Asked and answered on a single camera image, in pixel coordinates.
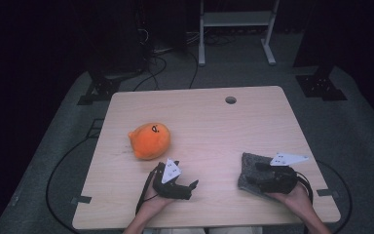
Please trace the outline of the grey cloth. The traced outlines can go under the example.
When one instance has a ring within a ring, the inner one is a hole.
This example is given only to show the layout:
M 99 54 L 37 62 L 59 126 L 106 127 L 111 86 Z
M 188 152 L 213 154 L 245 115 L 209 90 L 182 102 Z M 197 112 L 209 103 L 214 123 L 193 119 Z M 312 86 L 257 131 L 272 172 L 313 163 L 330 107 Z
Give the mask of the grey cloth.
M 259 183 L 272 180 L 274 178 L 273 171 L 258 172 L 255 168 L 256 163 L 270 164 L 271 161 L 270 157 L 244 152 L 242 156 L 242 171 L 238 179 L 238 188 L 256 196 L 271 199 L 271 197 L 260 189 Z

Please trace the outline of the orange plush toy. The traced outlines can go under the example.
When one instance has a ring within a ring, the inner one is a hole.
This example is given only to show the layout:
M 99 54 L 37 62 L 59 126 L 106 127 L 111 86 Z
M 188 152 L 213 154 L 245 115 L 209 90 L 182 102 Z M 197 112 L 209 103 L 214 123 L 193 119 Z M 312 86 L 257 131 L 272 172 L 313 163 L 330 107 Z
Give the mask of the orange plush toy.
M 128 133 L 134 156 L 152 160 L 164 154 L 170 146 L 170 131 L 162 123 L 147 123 Z

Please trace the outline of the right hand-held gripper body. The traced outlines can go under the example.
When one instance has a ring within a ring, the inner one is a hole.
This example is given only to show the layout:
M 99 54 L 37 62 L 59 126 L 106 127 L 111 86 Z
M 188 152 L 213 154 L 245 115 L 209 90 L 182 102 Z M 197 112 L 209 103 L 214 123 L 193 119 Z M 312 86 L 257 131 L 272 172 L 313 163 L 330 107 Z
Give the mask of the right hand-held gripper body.
M 259 187 L 264 193 L 288 194 L 298 182 L 304 185 L 309 182 L 291 168 L 291 165 L 308 161 L 309 157 L 279 152 L 270 162 L 273 167 L 274 178 L 266 182 L 260 182 Z

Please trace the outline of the black stand base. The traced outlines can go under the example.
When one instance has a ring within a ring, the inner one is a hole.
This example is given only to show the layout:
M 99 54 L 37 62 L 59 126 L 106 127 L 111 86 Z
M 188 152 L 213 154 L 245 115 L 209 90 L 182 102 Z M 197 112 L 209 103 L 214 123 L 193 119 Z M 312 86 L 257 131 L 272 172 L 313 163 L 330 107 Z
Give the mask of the black stand base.
M 297 75 L 296 80 L 306 98 L 321 98 L 324 101 L 346 100 L 344 93 L 330 80 L 333 65 L 321 65 L 310 75 Z
M 95 101 L 108 101 L 118 92 L 122 80 L 120 78 L 109 79 L 103 75 L 91 74 L 91 83 L 86 92 L 80 96 L 78 105 L 90 105 Z

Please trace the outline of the white metal stand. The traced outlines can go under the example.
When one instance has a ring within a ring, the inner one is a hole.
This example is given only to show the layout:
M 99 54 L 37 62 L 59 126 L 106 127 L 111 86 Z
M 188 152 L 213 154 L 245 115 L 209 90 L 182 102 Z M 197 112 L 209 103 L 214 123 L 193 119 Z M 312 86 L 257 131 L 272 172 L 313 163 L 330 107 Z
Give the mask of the white metal stand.
M 208 27 L 241 27 L 241 26 L 266 26 L 267 32 L 261 39 L 261 45 L 269 65 L 276 65 L 276 59 L 270 47 L 270 41 L 279 9 L 280 0 L 274 0 L 270 11 L 256 12 L 219 12 L 207 13 L 205 2 L 200 4 L 200 26 L 198 65 L 206 65 L 205 29 Z

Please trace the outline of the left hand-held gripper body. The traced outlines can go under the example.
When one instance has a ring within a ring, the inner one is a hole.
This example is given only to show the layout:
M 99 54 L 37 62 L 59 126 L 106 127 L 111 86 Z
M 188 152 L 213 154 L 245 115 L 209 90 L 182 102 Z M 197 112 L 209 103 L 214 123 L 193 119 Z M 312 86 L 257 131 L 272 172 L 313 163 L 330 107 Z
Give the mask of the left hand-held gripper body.
M 167 159 L 165 163 L 160 162 L 156 168 L 153 188 L 161 197 L 189 200 L 192 196 L 189 185 L 176 183 L 181 173 L 181 169 L 174 164 L 173 160 Z

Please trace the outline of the person's right hand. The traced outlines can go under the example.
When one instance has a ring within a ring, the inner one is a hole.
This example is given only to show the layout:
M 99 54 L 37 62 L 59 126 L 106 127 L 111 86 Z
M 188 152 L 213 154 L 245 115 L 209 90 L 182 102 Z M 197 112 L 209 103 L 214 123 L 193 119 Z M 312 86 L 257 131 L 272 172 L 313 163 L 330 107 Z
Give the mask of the person's right hand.
M 298 216 L 306 215 L 313 208 L 304 185 L 297 183 L 288 194 L 268 193 L 268 196 L 280 201 Z

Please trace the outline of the person's left hand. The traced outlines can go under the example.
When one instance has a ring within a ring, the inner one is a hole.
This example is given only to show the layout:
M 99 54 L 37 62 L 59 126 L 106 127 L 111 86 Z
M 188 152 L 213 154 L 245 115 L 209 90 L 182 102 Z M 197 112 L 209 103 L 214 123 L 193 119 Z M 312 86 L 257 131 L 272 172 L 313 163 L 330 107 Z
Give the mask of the person's left hand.
M 156 215 L 172 202 L 174 202 L 174 199 L 161 197 L 153 186 L 149 184 L 142 198 L 140 208 L 150 210 Z

